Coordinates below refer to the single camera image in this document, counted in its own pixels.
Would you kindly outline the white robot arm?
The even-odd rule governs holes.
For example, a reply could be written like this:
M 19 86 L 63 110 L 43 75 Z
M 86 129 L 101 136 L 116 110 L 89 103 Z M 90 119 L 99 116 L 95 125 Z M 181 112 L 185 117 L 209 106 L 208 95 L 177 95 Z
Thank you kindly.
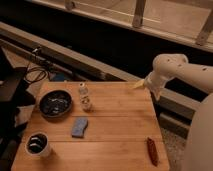
M 153 70 L 134 88 L 147 88 L 156 100 L 174 78 L 208 94 L 193 116 L 181 171 L 213 171 L 213 66 L 189 63 L 184 54 L 157 55 L 152 66 Z

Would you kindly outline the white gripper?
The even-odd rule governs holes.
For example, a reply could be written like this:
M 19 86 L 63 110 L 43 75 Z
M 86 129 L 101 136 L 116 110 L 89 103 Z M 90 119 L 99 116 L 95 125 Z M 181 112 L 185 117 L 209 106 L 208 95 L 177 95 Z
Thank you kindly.
M 156 100 L 160 99 L 161 96 L 161 90 L 162 90 L 162 80 L 160 77 L 158 77 L 156 74 L 149 74 L 145 81 L 144 79 L 136 82 L 133 85 L 133 89 L 141 88 L 143 85 L 153 93 Z

